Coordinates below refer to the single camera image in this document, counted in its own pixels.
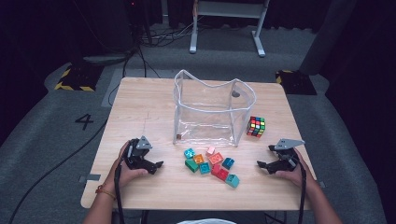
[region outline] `toy block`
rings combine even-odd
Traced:
[[[199,165],[193,159],[186,159],[184,164],[194,173],[198,170]]]
[[[237,175],[228,175],[225,182],[233,188],[238,187],[239,178]]]
[[[213,154],[213,155],[210,156],[208,159],[209,159],[209,161],[210,161],[210,163],[211,163],[212,165],[214,165],[214,164],[216,164],[216,163],[218,163],[218,162],[223,161],[223,157],[221,156],[221,154],[220,154],[219,152]]]
[[[227,179],[228,176],[228,171],[224,170],[224,169],[220,169],[218,174],[216,175],[220,180],[225,181]]]
[[[234,160],[231,158],[226,158],[222,164],[224,168],[227,170],[230,170],[230,168],[233,166]]]
[[[186,156],[187,159],[192,159],[195,155],[195,152],[192,148],[189,148],[184,151],[184,155]]]
[[[220,165],[219,164],[214,164],[212,167],[212,171],[210,172],[212,175],[218,175],[218,172],[220,171]]]
[[[206,151],[206,156],[210,157],[213,154],[215,154],[215,148],[214,147],[209,147],[209,149]]]
[[[195,155],[193,159],[197,164],[201,164],[204,162],[204,157],[202,156],[202,154]]]
[[[199,170],[201,171],[201,175],[210,173],[209,162],[203,162],[199,165]]]
[[[247,124],[247,135],[252,135],[256,137],[261,137],[265,130],[265,119],[250,117],[250,120]]]

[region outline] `transparent plastic bag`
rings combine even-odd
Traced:
[[[234,79],[208,85],[185,70],[175,76],[174,144],[238,146],[247,129],[254,90]]]

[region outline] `person's right hand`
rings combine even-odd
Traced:
[[[308,166],[306,165],[305,161],[303,160],[303,157],[301,156],[300,152],[295,148],[294,151],[298,155],[298,159],[300,160],[301,164],[303,165],[305,171],[306,171],[306,184],[308,185],[309,183],[312,183],[312,181],[315,182],[314,177],[311,174],[311,171],[309,170]],[[301,167],[300,163],[297,164],[297,166],[294,168],[293,171],[276,171],[275,175],[288,179],[293,184],[297,185],[298,187],[302,186],[302,180],[303,180],[303,175],[301,173]]]

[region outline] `wooden table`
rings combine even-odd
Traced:
[[[234,189],[211,174],[193,173],[184,164],[185,149],[192,147],[196,153],[205,155],[209,146],[173,145],[174,80],[125,77],[91,170],[92,175],[101,177],[99,181],[88,181],[81,198],[82,206],[91,206],[97,186],[104,182],[122,145],[145,135],[153,146],[145,158],[164,161],[164,164],[155,175],[137,178],[121,191],[125,209],[298,210],[301,190],[288,180],[268,175],[257,165],[257,161],[277,160],[268,146],[280,138],[301,139],[288,100],[276,83],[248,85],[257,95],[250,115],[264,117],[266,130],[261,138],[243,134],[238,147],[216,148],[224,158],[235,160],[230,173],[237,175],[240,183]],[[313,172],[304,146],[297,148]],[[305,201],[304,208],[309,209],[309,202]]]

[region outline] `rubik's cube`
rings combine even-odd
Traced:
[[[247,135],[261,137],[264,130],[265,119],[251,116],[247,124]]]

